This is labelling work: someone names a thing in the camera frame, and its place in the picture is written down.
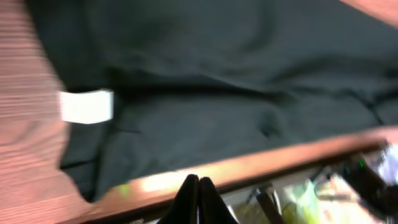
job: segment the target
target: white label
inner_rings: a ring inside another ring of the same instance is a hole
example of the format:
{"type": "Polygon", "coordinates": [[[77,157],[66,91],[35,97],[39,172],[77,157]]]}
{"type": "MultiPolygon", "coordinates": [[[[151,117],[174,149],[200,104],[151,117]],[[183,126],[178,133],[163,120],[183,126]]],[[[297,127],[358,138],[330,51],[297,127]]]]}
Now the white label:
{"type": "Polygon", "coordinates": [[[85,93],[60,92],[61,118],[64,121],[94,124],[113,117],[113,92],[96,90],[85,93]]]}

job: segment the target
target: black object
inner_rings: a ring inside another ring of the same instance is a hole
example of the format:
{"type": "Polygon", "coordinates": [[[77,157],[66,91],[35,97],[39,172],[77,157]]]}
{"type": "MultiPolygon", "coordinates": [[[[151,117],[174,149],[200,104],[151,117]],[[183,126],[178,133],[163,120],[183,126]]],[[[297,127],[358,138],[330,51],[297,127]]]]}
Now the black object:
{"type": "Polygon", "coordinates": [[[262,211],[266,214],[266,217],[271,224],[284,224],[282,216],[279,214],[278,210],[274,206],[271,198],[268,196],[267,192],[262,189],[258,189],[256,194],[256,199],[261,206],[262,211]]]}
{"type": "Polygon", "coordinates": [[[60,168],[131,179],[398,123],[398,33],[338,0],[26,0],[68,91],[114,91],[60,168]]]}
{"type": "Polygon", "coordinates": [[[189,175],[158,224],[238,224],[208,177],[189,175]]]}
{"type": "Polygon", "coordinates": [[[398,220],[398,186],[388,186],[362,160],[347,162],[338,173],[361,197],[360,204],[375,217],[398,220]]]}

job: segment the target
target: green light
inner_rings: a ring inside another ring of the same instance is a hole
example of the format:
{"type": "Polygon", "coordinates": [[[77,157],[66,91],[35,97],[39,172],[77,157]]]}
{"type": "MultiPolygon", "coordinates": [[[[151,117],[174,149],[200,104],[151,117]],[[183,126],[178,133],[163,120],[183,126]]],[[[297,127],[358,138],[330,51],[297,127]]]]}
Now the green light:
{"type": "Polygon", "coordinates": [[[365,161],[364,161],[363,159],[360,159],[360,160],[359,160],[359,165],[360,165],[361,167],[365,167],[365,161]]]}

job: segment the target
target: black cloth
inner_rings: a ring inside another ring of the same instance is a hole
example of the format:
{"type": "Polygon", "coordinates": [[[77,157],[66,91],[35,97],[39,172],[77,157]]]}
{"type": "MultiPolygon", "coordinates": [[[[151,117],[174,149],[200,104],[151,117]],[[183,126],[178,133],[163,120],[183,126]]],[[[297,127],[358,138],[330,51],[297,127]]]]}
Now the black cloth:
{"type": "Polygon", "coordinates": [[[158,224],[238,224],[209,177],[190,174],[158,224]]]}
{"type": "Polygon", "coordinates": [[[398,123],[398,33],[337,0],[26,0],[71,92],[60,168],[85,200],[158,172],[398,123]]]}

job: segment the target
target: wood grain surface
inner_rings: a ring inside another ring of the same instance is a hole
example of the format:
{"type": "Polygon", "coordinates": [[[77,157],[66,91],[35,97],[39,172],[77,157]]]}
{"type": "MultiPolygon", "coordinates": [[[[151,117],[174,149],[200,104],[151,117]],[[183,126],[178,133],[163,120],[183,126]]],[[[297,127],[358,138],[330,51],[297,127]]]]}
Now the wood grain surface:
{"type": "MultiPolygon", "coordinates": [[[[396,0],[347,0],[348,4],[398,24],[396,0]]],[[[377,138],[398,142],[397,128],[329,139],[279,151],[136,179],[126,198],[115,190],[95,205],[78,196],[58,160],[67,141],[59,120],[59,81],[36,38],[20,0],[0,0],[0,224],[80,223],[172,198],[187,173],[209,175],[216,184],[250,178],[349,150],[377,138]],[[273,163],[264,165],[264,160],[273,163]]]]}

